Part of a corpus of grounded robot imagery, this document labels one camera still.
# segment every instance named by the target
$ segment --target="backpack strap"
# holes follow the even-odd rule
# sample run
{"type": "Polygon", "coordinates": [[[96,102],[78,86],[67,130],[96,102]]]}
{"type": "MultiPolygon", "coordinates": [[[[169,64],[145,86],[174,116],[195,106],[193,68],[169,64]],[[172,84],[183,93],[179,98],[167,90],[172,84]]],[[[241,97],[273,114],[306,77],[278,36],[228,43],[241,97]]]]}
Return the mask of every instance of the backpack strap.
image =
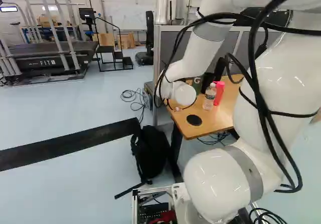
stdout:
{"type": "Polygon", "coordinates": [[[141,172],[141,169],[140,169],[140,166],[139,166],[139,162],[138,162],[138,158],[137,158],[137,144],[139,144],[138,142],[136,142],[137,140],[137,135],[133,135],[130,139],[130,146],[131,146],[131,151],[133,153],[133,155],[135,156],[135,159],[136,159],[136,165],[137,165],[137,171],[138,171],[138,174],[140,176],[140,180],[141,180],[141,183],[140,184],[137,184],[129,189],[127,189],[126,191],[123,191],[121,192],[120,194],[117,194],[115,195],[115,199],[118,199],[128,193],[130,193],[132,190],[134,189],[137,189],[137,188],[140,188],[141,186],[145,185],[145,184],[148,184],[148,185],[152,185],[152,181],[151,180],[147,180],[147,178],[143,175],[143,173],[141,172]]]}

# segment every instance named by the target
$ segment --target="black backpack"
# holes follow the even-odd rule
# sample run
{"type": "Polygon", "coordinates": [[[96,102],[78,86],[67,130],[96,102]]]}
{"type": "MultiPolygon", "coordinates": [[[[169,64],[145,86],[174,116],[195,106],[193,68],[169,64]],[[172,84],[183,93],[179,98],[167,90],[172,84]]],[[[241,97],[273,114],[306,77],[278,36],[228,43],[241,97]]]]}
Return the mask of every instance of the black backpack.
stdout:
{"type": "Polygon", "coordinates": [[[151,178],[158,176],[165,167],[170,145],[164,132],[154,126],[144,126],[130,139],[132,154],[135,156],[141,183],[115,196],[118,199],[144,184],[152,184],[151,178]]]}

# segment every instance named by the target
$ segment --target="robotic arm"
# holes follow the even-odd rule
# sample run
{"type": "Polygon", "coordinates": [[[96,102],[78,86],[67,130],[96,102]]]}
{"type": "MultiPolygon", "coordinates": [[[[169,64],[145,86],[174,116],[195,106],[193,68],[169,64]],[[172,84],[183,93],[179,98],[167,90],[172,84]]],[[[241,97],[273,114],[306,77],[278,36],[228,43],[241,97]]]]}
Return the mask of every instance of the robotic arm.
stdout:
{"type": "MultiPolygon", "coordinates": [[[[200,12],[204,16],[220,12],[239,13],[245,7],[262,7],[269,2],[203,0],[200,12]]],[[[320,0],[288,0],[282,8],[317,13],[320,12],[320,6],[320,0]]],[[[290,27],[321,30],[320,22],[321,14],[296,12],[290,27]]],[[[165,73],[162,97],[174,98],[183,105],[194,102],[194,89],[176,80],[202,75],[229,29],[229,25],[213,23],[193,28],[183,59],[171,64],[165,73]]],[[[320,45],[320,37],[285,33],[256,60],[260,92],[271,111],[307,115],[319,109],[320,45]]],[[[241,90],[256,103],[254,92],[247,81],[243,81],[241,90]]],[[[273,115],[288,149],[297,133],[311,118],[273,115]]],[[[234,127],[240,136],[238,141],[223,149],[202,152],[194,156],[185,167],[184,181],[191,200],[199,214],[210,223],[233,218],[238,209],[276,190],[284,178],[267,146],[258,110],[240,95],[234,110],[234,127]]],[[[276,154],[285,165],[287,160],[278,145],[277,137],[270,128],[269,133],[276,154]]]]}

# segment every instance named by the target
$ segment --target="black circle pad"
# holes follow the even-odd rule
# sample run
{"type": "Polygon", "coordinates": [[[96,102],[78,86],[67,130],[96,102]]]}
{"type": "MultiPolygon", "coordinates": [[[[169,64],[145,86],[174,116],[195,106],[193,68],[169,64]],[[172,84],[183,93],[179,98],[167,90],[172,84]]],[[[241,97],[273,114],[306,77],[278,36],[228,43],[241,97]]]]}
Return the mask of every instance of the black circle pad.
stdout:
{"type": "Polygon", "coordinates": [[[200,126],[202,124],[202,119],[197,115],[188,115],[186,120],[190,125],[200,126]]]}

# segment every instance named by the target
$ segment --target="plastic bottle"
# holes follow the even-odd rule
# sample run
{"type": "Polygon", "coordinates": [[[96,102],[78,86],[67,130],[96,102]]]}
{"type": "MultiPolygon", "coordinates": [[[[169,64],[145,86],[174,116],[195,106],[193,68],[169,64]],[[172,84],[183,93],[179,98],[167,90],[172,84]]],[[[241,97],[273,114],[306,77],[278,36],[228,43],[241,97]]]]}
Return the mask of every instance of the plastic bottle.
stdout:
{"type": "Polygon", "coordinates": [[[216,84],[216,96],[214,99],[214,106],[218,106],[222,100],[224,88],[225,88],[225,82],[223,81],[215,81],[216,84]]]}
{"type": "Polygon", "coordinates": [[[205,91],[205,99],[203,102],[203,109],[211,110],[213,108],[213,102],[216,95],[216,85],[211,83],[205,91]]]}

